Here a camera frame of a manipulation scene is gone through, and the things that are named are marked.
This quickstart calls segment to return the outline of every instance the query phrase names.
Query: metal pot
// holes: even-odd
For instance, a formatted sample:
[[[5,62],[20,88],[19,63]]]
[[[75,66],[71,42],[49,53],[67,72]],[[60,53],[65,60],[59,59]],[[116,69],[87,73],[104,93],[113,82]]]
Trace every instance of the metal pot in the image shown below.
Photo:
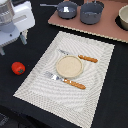
[[[64,1],[59,3],[58,5],[46,5],[40,4],[40,6],[54,6],[57,7],[57,12],[59,17],[64,19],[71,19],[77,14],[77,4],[71,1]]]
[[[80,20],[85,24],[95,24],[99,22],[103,7],[95,2],[85,3],[80,9]]]

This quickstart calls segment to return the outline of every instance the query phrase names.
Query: knife handle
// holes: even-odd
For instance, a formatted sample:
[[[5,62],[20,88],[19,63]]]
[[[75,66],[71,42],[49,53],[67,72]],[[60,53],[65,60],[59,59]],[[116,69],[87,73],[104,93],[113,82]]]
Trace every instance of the knife handle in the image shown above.
[[[98,61],[97,59],[94,59],[94,58],[91,58],[91,57],[87,57],[87,56],[83,56],[83,55],[78,55],[78,57],[80,59],[88,60],[88,61],[91,61],[91,62],[94,62],[94,63],[96,63]]]
[[[80,88],[80,89],[85,89],[86,88],[84,85],[76,83],[76,82],[68,80],[68,79],[64,79],[64,82],[67,83],[67,84],[70,84],[72,86],[75,86],[77,88]]]

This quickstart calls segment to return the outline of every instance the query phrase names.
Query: plate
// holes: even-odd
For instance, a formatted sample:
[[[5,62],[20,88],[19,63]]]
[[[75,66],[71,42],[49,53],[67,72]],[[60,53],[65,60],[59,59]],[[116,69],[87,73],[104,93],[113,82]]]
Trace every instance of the plate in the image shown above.
[[[64,78],[74,78],[83,72],[83,63],[78,57],[67,55],[57,61],[56,70]]]

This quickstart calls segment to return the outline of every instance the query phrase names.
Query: white placemat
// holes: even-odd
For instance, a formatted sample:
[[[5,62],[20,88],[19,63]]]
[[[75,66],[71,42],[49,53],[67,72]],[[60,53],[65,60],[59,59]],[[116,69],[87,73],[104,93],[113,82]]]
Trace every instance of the white placemat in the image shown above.
[[[57,49],[98,59],[97,63],[82,60],[83,73],[72,79],[84,84],[85,90],[44,76],[45,71],[58,75],[55,64],[64,54]],[[111,44],[59,32],[14,96],[82,128],[90,128],[113,49]]]

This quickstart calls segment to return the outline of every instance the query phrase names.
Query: fork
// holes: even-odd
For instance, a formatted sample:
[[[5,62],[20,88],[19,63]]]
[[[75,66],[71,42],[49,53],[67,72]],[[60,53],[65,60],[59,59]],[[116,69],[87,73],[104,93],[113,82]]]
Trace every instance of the fork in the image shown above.
[[[70,84],[70,85],[75,86],[75,87],[80,88],[80,89],[85,89],[86,88],[82,84],[76,83],[76,82],[68,80],[68,79],[61,78],[61,77],[59,77],[55,74],[52,74],[51,72],[48,72],[48,71],[45,72],[44,75],[45,75],[45,77],[50,78],[52,80],[60,80],[60,81],[63,81],[64,83]]]

